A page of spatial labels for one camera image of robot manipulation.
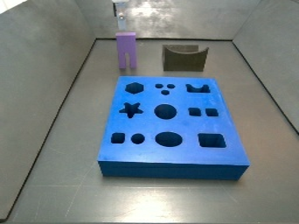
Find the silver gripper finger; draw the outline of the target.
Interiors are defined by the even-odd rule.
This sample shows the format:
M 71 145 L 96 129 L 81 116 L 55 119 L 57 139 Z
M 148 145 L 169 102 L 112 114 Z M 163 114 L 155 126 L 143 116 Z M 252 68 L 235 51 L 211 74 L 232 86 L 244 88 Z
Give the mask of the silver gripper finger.
M 127 2 L 128 0 L 112 0 L 117 29 L 120 31 L 127 29 Z

